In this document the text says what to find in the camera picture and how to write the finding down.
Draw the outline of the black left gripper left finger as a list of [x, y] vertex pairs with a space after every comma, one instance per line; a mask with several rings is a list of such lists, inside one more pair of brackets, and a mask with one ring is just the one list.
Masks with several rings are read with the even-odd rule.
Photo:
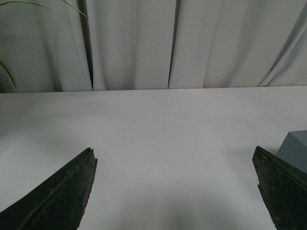
[[2, 230], [76, 230], [93, 187], [97, 159], [85, 149], [0, 213]]

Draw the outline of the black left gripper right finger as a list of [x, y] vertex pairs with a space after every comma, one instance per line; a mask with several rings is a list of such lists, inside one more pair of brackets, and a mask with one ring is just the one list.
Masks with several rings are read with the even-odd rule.
[[307, 174], [271, 154], [255, 148], [252, 162], [258, 189], [278, 230], [307, 228]]

